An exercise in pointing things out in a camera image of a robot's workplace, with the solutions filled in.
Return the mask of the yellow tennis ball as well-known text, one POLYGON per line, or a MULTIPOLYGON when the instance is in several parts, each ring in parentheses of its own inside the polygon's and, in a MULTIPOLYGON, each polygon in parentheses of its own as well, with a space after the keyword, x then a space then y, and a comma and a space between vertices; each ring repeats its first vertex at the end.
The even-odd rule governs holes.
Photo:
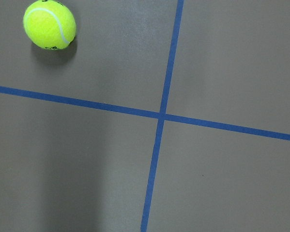
POLYGON ((56 0, 38 0, 28 6, 23 27, 35 45, 47 50, 65 49, 76 36, 72 12, 56 0))

